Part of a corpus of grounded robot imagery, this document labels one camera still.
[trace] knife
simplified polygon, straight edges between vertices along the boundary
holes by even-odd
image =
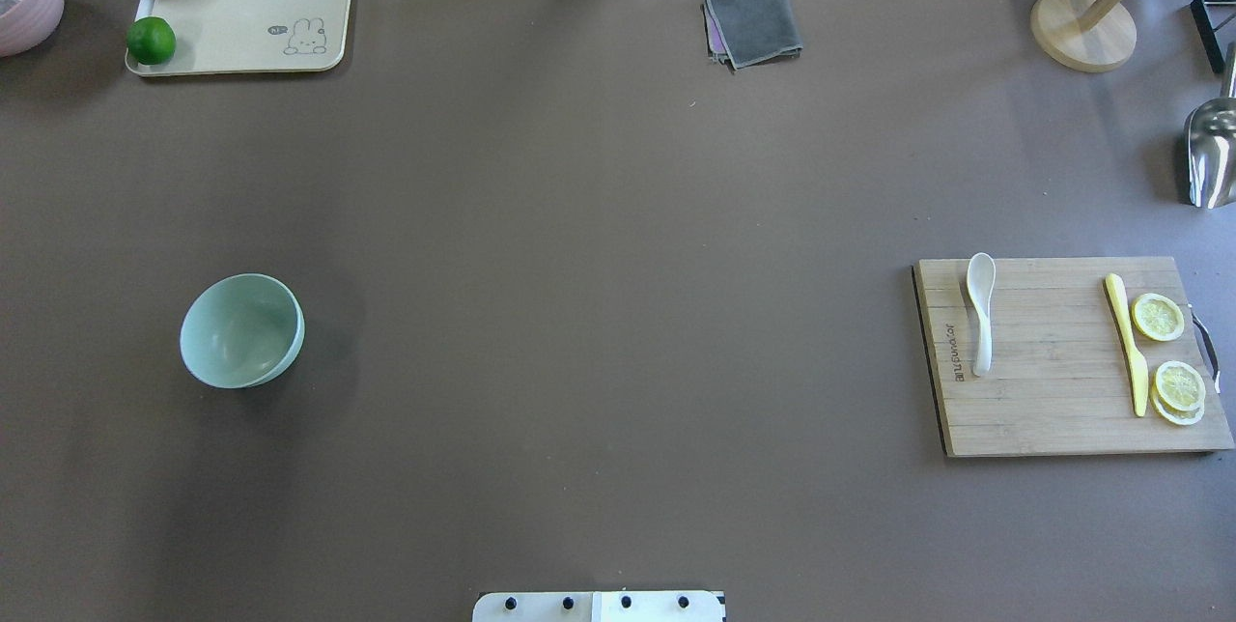
[[[1149,396],[1151,372],[1146,357],[1137,350],[1133,341],[1133,325],[1128,319],[1128,294],[1125,293],[1125,279],[1120,275],[1107,275],[1103,281],[1107,288],[1107,300],[1116,314],[1116,328],[1120,341],[1125,345],[1125,357],[1128,360],[1128,381],[1133,386],[1133,414],[1146,417],[1146,399]]]

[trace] scoop handle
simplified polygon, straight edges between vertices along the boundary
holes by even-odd
[[[1219,95],[1225,99],[1236,98],[1236,41],[1227,46],[1227,62],[1224,62],[1224,88]]]

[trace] spoon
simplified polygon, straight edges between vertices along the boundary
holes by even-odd
[[[1227,48],[1220,98],[1189,113],[1189,200],[1214,209],[1236,200],[1236,42]]]
[[[991,292],[996,288],[996,262],[980,252],[970,258],[965,268],[965,288],[979,314],[979,351],[974,355],[974,375],[983,376],[991,370]]]

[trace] cutting board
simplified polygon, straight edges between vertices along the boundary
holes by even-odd
[[[1120,333],[1103,279],[1125,278],[1131,302],[1146,292],[1188,299],[1170,257],[996,260],[991,371],[974,376],[978,319],[965,260],[913,267],[923,340],[944,450],[953,456],[1079,455],[1231,449],[1232,434],[1189,324],[1174,341],[1135,333],[1154,369],[1184,361],[1206,380],[1206,412],[1177,427],[1148,407],[1133,414]]]

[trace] folded towel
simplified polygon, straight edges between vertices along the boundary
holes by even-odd
[[[703,0],[708,49],[734,68],[775,57],[796,57],[802,37],[790,0]]]

